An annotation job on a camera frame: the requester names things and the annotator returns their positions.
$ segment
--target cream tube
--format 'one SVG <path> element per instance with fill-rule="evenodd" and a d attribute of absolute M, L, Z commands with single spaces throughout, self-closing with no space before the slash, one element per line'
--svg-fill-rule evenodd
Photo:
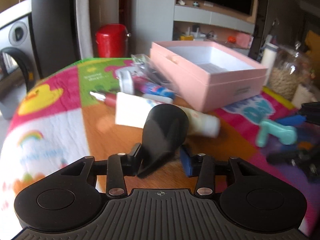
<path fill-rule="evenodd" d="M 116 124 L 143 128 L 150 110 L 162 102 L 138 96 L 117 93 Z M 189 119 L 189 135 L 215 138 L 219 134 L 220 120 L 212 115 L 180 107 Z"/>

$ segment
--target washing machine door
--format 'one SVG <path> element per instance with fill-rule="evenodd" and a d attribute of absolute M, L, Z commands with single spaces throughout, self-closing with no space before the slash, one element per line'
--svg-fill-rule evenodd
<path fill-rule="evenodd" d="M 26 93 L 35 85 L 28 57 L 19 49 L 0 50 L 0 112 L 11 119 Z"/>

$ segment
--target yellow cloth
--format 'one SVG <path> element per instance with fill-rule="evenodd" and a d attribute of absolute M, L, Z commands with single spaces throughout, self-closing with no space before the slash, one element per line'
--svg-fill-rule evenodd
<path fill-rule="evenodd" d="M 306 54 L 312 60 L 312 67 L 316 74 L 314 83 L 320 89 L 320 36 L 313 31 L 309 31 L 305 43 L 310 49 Z"/>

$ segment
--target colorful tablecloth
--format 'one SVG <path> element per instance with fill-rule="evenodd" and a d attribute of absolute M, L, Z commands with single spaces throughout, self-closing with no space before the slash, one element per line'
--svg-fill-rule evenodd
<path fill-rule="evenodd" d="M 141 142 L 141 129 L 115 125 L 115 110 L 89 95 L 90 90 L 117 91 L 115 71 L 131 64 L 130 59 L 77 62 L 43 80 L 22 101 L 0 156 L 0 239 L 11 239 L 21 230 L 13 202 L 23 188 L 83 156 L 106 159 L 115 153 L 128 153 L 135 143 Z M 182 99 L 175 103 L 188 107 Z M 309 235 L 320 211 L 320 185 L 308 183 L 296 167 L 269 165 L 265 156 L 271 151 L 309 148 L 316 143 L 320 131 L 303 125 L 298 128 L 298 141 L 293 146 L 283 146 L 274 137 L 263 149 L 255 146 L 262 118 L 274 120 L 292 111 L 289 102 L 264 89 L 261 95 L 210 113 L 221 121 L 218 138 L 187 140 L 194 153 L 210 154 L 218 160 L 239 156 L 299 189 L 308 201 L 300 229 Z M 196 178 L 186 178 L 179 160 L 175 160 L 145 179 L 127 177 L 125 181 L 130 191 L 135 187 L 193 188 Z M 103 191 L 105 178 L 98 182 Z M 217 192 L 225 187 L 224 178 L 217 176 Z"/>

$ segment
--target washing machine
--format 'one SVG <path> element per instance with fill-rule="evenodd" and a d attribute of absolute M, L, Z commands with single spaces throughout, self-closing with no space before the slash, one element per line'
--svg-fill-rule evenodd
<path fill-rule="evenodd" d="M 33 46 L 31 1 L 0 14 L 0 112 L 11 119 L 19 103 L 39 79 Z"/>

